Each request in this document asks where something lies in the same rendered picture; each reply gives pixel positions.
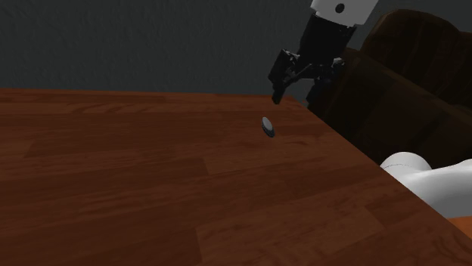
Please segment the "dark brown sofa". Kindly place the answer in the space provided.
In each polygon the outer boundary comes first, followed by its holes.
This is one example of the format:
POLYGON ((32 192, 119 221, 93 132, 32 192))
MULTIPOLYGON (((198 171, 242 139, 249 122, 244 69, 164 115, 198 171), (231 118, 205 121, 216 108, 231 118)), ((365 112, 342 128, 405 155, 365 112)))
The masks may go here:
POLYGON ((472 32, 422 11, 384 14, 309 110, 375 162, 472 159, 472 32))

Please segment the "small grey oval disc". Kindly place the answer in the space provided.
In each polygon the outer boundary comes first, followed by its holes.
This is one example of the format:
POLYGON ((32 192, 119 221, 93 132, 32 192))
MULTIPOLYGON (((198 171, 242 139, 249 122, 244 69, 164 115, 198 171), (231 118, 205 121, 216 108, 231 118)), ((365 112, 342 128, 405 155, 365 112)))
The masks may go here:
POLYGON ((262 117, 262 120, 261 120, 261 126, 262 126, 262 130, 270 137, 270 138, 273 138, 275 136, 275 130, 273 128, 273 125, 272 123, 270 122, 270 120, 267 118, 267 117, 262 117))

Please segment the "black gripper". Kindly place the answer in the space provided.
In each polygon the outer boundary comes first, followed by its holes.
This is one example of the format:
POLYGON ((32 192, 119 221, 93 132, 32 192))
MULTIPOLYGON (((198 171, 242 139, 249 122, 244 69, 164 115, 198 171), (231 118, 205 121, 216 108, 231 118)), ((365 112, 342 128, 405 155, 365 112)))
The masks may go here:
POLYGON ((356 29, 356 26, 344 26, 311 14, 297 54, 281 49, 270 70, 268 79, 274 90, 273 103, 280 104, 289 86, 311 76, 312 65, 324 64, 318 66, 313 86, 306 95, 306 102, 312 104, 343 69, 346 62, 339 56, 356 29))

